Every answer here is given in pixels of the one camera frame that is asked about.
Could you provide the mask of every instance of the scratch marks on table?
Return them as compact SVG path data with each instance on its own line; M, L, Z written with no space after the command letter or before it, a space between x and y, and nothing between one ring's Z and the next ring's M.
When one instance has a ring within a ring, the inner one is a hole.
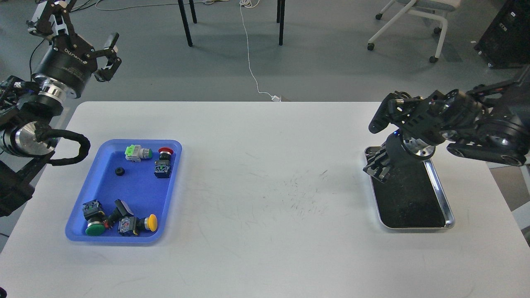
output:
M236 257L238 257L239 259L242 259L241 255L235 251L233 251L232 249L222 245L222 244L219 244L221 247L223 247L224 249L226 249L229 253L235 255Z
M108 259L106 256L104 256L102 253L100 252L94 252L94 254L100 258L102 258L103 260L105 260L105 262L109 263L109 264L112 264L112 261L110 259Z
M462 298L468 298L469 296L471 296L471 294L473 293L473 291L475 291L475 284L473 284L471 286L471 290L469 291L469 293L467 295L465 295L464 297Z
M85 292L85 293L83 294L83 297L85 297L85 296L86 296L86 295L87 295L88 293L90 293L90 291L91 291L91 290L92 290L92 287L91 287L91 288L89 288L89 290L88 290L88 291L86 291L86 292Z
M180 270L177 269L176 271L179 273L180 278L182 279L182 282L184 282L185 285L188 285L188 282L186 282L186 279L184 279L184 276L182 276L182 273L180 272Z
M245 152L245 154L248 155L248 156L250 156L250 157L252 157L253 159L257 159L257 160L259 159L258 157L254 156L254 155L252 155L252 154L250 154L250 153L248 153L248 152Z
M211 244L210 244L210 241L208 240L208 237L206 237L206 235L202 231L202 227L200 226L200 220L197 222L197 226L199 227L199 232L201 233L202 237L204 237L204 240L206 240L206 243L208 244L208 246L211 247Z
M256 174L256 173L251 173L251 172L249 172L249 174L250 174L250 175L254 175L254 176L256 176L256 177L259 177L259 178L261 178L261 179L265 179L264 176L260 176L260 175L258 175L258 174Z
M134 279L129 279L127 281L123 281L123 282L119 282L117 284L115 284L112 288L115 288L119 285L122 285L122 284L128 284L128 283L134 283L134 282L139 282L139 281L143 281L144 279L146 279L147 277L141 277L141 278L134 278Z

